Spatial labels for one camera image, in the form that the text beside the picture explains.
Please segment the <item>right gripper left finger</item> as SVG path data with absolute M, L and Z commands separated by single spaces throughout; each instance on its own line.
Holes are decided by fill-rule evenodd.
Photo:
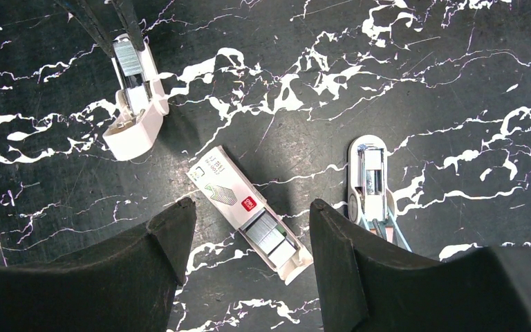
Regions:
M 195 225 L 184 198 L 47 264 L 0 266 L 0 331 L 166 331 Z

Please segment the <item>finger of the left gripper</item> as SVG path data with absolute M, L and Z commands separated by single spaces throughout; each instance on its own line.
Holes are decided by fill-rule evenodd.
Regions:
M 111 4 L 133 47 L 142 52 L 145 49 L 145 43 L 132 0 L 111 0 Z
M 111 39 L 87 1 L 55 0 L 55 3 L 78 20 L 83 29 L 108 57 L 114 57 Z

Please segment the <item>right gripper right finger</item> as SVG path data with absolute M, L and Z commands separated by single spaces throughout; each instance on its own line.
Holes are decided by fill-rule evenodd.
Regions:
M 531 331 L 531 247 L 485 247 L 448 262 L 403 250 L 310 204 L 325 331 Z

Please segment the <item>staple strip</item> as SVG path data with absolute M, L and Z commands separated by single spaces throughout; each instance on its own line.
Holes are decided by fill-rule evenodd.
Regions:
M 129 39 L 115 41 L 113 43 L 113 49 L 125 76 L 140 75 L 143 73 L 137 51 Z

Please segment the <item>small white stapler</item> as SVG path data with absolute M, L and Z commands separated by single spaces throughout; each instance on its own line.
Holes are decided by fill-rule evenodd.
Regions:
M 122 39 L 129 39 L 128 34 L 119 35 L 113 43 Z M 143 69 L 140 75 L 125 76 L 116 56 L 112 59 L 120 82 L 115 93 L 120 114 L 103 133 L 103 139 L 118 161 L 131 160 L 149 151 L 169 114 L 165 90 L 148 45 L 137 54 Z

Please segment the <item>staple tray with staples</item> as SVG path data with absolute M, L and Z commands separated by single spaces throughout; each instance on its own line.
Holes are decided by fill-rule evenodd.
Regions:
M 209 150 L 187 176 L 285 285 L 313 264 L 307 247 L 222 146 Z

